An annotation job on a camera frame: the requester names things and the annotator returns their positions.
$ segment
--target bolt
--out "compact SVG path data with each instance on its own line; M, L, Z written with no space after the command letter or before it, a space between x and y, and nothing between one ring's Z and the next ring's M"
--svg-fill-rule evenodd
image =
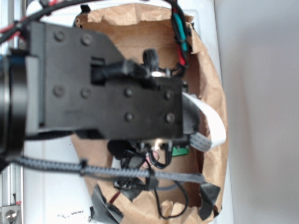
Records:
M127 121L127 122L131 122L131 121L133 120L134 116L133 116L132 113L129 113L129 112L128 112L128 113L126 113L125 118L126 118L126 121Z
M65 38L64 32L62 30L56 31L54 33L54 38L55 38L55 40L62 42Z
M174 95L173 91L167 91L167 92L165 93L165 98L166 98L167 100L170 100L170 99L173 97L173 95Z
M131 90L131 89L126 89L126 90L125 90L125 94L126 94L127 97L131 97L131 96L133 95L133 90Z
M53 94L56 97L62 97L64 95L64 87L61 85L56 85L53 88Z
M92 92L90 91L90 89L87 89L87 88L84 88L81 90L81 96L85 99L89 98L91 93Z
M10 224L14 223L14 221L17 219L17 213L13 210L9 210L5 216L6 216L6 220Z
M85 46L89 46L92 44L93 38L89 34L83 34L81 41Z
M173 113L169 113L169 114L166 115L166 121L167 121L168 123L173 123L174 120L175 120L175 118L176 118L176 117L174 116Z

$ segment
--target white wall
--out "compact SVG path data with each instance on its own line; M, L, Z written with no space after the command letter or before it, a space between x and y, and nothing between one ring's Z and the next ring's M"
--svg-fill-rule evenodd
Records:
M299 223L299 1L215 0L235 224Z

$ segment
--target wire bundle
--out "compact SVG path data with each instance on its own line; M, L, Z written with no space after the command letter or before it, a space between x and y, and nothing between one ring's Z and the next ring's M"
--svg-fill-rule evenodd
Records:
M0 30L2 36L0 37L0 44L8 41L15 36L21 35L24 28L30 24L32 21L38 21L45 15L50 15L52 12L77 5L82 3L92 2L94 0L52 0L48 3L48 6L44 7L42 10L32 14L31 16L24 17L20 21L16 21L15 24L11 24L6 28ZM178 44L178 55L179 55L179 63L176 68L172 70L172 72L176 72L173 77L182 77L185 73L185 70L188 66L187 57L188 57L188 43L187 43L187 28L185 24L185 16L182 9L177 4L175 0L164 0L171 4L172 7L172 15L171 22L172 27L175 33L176 43Z

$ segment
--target green wire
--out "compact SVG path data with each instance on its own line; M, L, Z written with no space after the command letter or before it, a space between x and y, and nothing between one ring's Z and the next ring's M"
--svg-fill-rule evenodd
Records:
M174 13L173 16L174 16L174 19L177 22L179 34L180 34L182 40L185 41L186 40L186 34L184 32L184 27L183 27L182 20L181 20L181 18L179 17L179 15L177 13ZM184 51L188 50L186 42L183 43L183 50Z

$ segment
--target red wire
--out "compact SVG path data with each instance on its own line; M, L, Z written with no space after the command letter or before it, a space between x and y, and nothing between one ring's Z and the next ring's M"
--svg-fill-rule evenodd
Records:
M19 36L20 34L21 34L20 31L15 32L15 33L8 39L8 41L11 40L11 39L14 39L16 36Z
M58 0L53 0L52 2L49 3L49 6L56 5L58 3Z
M179 63L181 65L186 65L186 61L185 61L185 59L183 57L183 54L182 54L181 49L180 49L179 46L178 46L178 56L179 56Z
M12 27L14 27L14 24L10 24L7 27L0 29L0 34L5 33L6 31L10 30Z

